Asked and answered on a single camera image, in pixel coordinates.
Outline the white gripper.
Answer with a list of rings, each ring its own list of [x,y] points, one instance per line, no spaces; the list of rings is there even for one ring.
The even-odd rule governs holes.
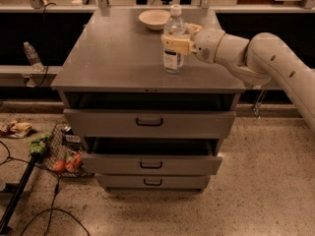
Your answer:
[[[179,36],[163,34],[161,36],[163,47],[182,55],[195,53],[198,60],[213,64],[225,31],[221,29],[203,29],[202,26],[190,23],[186,23],[185,26],[186,34]]]

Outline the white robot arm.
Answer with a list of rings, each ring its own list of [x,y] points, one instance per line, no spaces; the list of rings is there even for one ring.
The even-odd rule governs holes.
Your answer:
[[[315,131],[315,71],[276,35],[261,32],[247,39],[189,24],[184,34],[165,33],[161,41],[166,49],[224,66],[247,85],[261,87],[275,81]]]

